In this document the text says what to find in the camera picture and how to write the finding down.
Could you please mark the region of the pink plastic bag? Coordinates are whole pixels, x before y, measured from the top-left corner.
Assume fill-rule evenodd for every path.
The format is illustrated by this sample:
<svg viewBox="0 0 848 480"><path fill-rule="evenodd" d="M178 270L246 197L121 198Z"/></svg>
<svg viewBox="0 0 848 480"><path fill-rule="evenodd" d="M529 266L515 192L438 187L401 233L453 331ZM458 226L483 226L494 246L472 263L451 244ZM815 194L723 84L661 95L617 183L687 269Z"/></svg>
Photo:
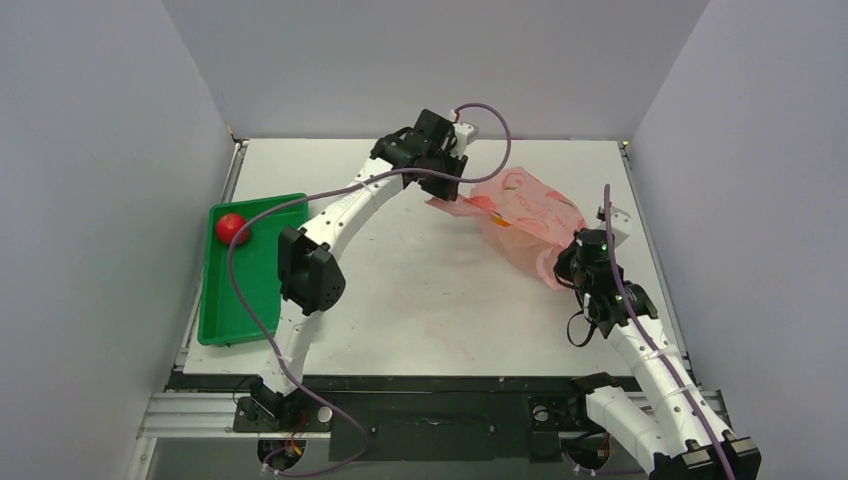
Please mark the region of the pink plastic bag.
<svg viewBox="0 0 848 480"><path fill-rule="evenodd" d="M490 247L553 290L565 288L554 274L558 255L587 226L573 201L522 167L504 169L453 202L433 197L426 204L473 218Z"/></svg>

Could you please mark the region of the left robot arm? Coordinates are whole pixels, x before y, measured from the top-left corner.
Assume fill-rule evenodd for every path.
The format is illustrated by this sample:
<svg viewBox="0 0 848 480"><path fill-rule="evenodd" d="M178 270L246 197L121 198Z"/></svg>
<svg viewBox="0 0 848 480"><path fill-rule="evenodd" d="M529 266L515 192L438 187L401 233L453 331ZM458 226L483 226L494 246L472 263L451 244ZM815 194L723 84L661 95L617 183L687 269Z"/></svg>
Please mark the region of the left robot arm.
<svg viewBox="0 0 848 480"><path fill-rule="evenodd" d="M259 416L272 429L285 430L301 418L306 403L297 387L322 314L344 293L340 258L354 235L392 197L411 183L442 200L458 196L466 148L477 127L423 110L415 125L378 139L368 160L341 195L304 225L278 236L277 273L281 282L280 319L272 356L251 387Z"/></svg>

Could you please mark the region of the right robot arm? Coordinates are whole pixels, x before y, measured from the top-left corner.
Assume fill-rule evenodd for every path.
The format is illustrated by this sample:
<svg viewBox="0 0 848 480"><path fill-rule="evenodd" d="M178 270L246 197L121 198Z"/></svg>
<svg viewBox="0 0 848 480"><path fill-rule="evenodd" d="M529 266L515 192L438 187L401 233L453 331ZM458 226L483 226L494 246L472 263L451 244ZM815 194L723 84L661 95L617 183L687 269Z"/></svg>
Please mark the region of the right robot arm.
<svg viewBox="0 0 848 480"><path fill-rule="evenodd" d="M607 373L580 377L564 400L566 418L614 437L651 479L754 479L761 453L710 406L664 331L645 290L613 264L612 233L577 231L554 266L589 323L621 356L644 394L645 413Z"/></svg>

